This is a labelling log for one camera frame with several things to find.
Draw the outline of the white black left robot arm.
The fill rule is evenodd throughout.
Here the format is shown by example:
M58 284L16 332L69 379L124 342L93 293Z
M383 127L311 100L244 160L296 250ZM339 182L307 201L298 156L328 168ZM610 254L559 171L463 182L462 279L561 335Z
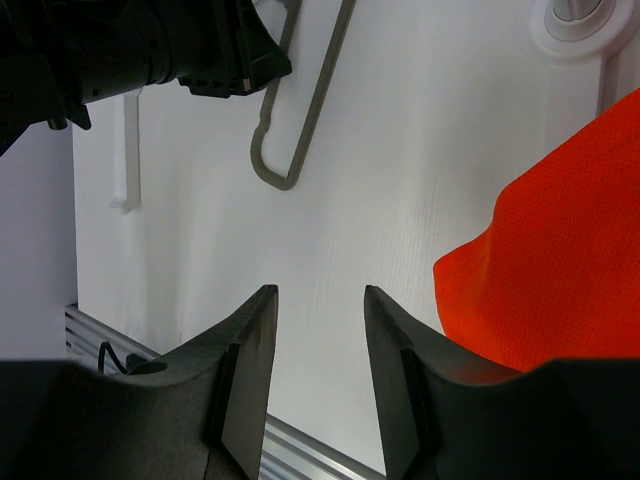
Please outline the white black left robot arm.
M41 122L88 130L88 104L146 86L229 98L291 71L251 1L4 1L1 149Z

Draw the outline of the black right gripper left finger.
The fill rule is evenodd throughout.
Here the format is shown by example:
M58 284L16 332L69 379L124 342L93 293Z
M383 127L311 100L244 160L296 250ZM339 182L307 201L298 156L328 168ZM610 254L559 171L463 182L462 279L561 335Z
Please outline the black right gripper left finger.
M5 479L255 479L278 315L265 285L128 374L72 361L1 365Z

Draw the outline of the grey hanger with metal hook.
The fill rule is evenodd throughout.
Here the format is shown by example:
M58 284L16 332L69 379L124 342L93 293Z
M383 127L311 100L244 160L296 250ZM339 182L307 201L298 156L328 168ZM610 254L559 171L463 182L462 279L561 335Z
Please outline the grey hanger with metal hook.
M266 88L250 143L254 172L288 191L298 183L356 3L285 1L279 46L292 73Z

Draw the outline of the orange shorts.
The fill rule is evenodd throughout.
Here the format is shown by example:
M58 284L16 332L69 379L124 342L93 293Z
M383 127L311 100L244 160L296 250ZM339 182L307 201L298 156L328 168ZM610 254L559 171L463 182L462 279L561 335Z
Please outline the orange shorts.
M448 339L519 371L639 355L639 96L511 182L434 265Z

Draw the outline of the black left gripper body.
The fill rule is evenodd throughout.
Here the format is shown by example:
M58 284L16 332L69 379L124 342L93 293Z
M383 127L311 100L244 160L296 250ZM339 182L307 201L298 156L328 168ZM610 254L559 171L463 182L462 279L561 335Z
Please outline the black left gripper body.
M250 93L239 34L245 1L149 1L158 31L148 43L154 66L149 82L174 80L194 95L229 98Z

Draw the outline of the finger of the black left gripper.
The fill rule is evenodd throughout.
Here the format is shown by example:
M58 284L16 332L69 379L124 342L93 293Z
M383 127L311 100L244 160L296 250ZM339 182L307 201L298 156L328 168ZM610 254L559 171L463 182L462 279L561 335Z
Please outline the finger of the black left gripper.
M244 95L292 73L289 57L269 34L252 1L239 2L239 49Z

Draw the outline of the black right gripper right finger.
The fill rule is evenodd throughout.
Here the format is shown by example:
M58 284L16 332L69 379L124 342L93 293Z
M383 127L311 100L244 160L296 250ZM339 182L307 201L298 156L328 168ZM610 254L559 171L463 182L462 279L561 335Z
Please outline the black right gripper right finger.
M639 364L489 361L367 286L366 339L390 479L635 479Z

